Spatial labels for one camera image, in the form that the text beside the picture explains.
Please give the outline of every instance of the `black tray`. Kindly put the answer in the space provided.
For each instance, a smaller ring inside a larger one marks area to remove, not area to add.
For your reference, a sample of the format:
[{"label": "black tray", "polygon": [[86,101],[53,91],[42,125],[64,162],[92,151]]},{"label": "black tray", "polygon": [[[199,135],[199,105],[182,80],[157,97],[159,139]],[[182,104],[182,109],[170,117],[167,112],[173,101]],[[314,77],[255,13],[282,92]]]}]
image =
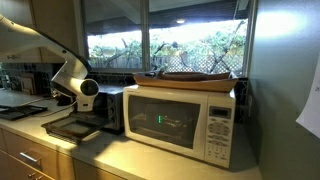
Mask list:
[{"label": "black tray", "polygon": [[103,128],[107,118],[71,113],[69,116],[41,125],[48,135],[79,145],[83,138]]},{"label": "black tray", "polygon": [[26,116],[34,115],[48,110],[47,107],[24,105],[24,106],[3,106],[0,105],[0,118],[17,120]]}]

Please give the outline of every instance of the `window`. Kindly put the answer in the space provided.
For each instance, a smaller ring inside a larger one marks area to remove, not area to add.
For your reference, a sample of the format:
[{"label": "window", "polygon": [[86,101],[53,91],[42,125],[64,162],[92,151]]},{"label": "window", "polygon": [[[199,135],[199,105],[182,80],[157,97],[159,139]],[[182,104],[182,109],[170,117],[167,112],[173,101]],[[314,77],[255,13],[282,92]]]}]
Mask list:
[{"label": "window", "polygon": [[249,0],[83,0],[94,70],[243,74]]}]

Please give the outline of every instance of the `microwave control panel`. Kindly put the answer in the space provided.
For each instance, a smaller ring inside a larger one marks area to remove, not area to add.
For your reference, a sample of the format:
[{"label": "microwave control panel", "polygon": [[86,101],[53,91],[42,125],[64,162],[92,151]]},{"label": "microwave control panel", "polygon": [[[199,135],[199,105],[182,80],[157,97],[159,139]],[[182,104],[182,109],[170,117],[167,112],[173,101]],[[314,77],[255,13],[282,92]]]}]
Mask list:
[{"label": "microwave control panel", "polygon": [[222,167],[229,167],[233,132],[232,108],[210,106],[206,142],[206,162]]}]

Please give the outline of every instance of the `white microwave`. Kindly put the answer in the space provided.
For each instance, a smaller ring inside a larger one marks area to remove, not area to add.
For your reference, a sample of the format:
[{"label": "white microwave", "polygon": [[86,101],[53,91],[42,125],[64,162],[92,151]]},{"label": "white microwave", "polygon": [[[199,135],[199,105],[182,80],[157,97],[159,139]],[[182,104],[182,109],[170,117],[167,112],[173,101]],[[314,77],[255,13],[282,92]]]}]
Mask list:
[{"label": "white microwave", "polygon": [[125,135],[229,167],[235,95],[133,85],[123,90]]}]

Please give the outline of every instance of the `kitchen counter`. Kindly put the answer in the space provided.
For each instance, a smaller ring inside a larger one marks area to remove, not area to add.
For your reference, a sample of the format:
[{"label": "kitchen counter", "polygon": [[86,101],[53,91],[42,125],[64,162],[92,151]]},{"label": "kitchen counter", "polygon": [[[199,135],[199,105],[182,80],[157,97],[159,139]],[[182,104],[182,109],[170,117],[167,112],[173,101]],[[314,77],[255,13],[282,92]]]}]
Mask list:
[{"label": "kitchen counter", "polygon": [[[0,89],[1,105],[20,105],[35,99],[41,97]],[[47,106],[48,111],[16,121],[0,119],[0,128],[127,179],[262,179],[244,127],[239,124],[234,127],[231,167],[225,169],[104,131],[98,131],[86,137],[80,145],[75,145],[47,135],[41,127],[67,116],[72,108],[52,114],[65,107],[56,106],[55,100],[33,105]]]}]

